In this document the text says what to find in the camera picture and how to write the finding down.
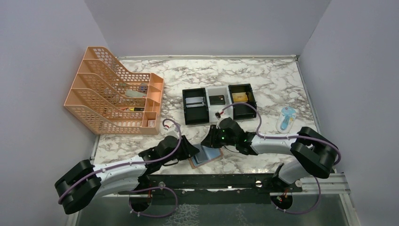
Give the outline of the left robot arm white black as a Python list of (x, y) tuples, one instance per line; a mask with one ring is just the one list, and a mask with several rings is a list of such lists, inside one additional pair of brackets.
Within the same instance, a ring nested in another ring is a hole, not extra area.
[(200, 146), (192, 145), (186, 136), (166, 136), (157, 146), (127, 160), (102, 165), (82, 160), (56, 181), (58, 203), (67, 215), (73, 214), (94, 198), (134, 190), (168, 162), (187, 160), (199, 152)]

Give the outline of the brown leather card holder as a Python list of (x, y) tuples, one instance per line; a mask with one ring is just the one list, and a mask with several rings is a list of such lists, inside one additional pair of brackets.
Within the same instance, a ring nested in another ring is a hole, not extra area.
[(189, 159), (192, 169), (196, 169), (223, 156), (223, 152), (218, 148), (209, 148), (201, 144), (195, 144), (194, 147), (199, 152)]

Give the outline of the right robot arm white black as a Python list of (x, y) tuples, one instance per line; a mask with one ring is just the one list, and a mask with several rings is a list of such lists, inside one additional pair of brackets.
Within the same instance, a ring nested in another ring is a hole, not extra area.
[(211, 125), (201, 145), (209, 148), (233, 146), (243, 155), (292, 155), (294, 159), (281, 164), (272, 178), (274, 186), (284, 188), (307, 176), (328, 178), (332, 167), (341, 159), (337, 146), (309, 127), (302, 127), (296, 134), (267, 136), (257, 131), (244, 131), (231, 118)]

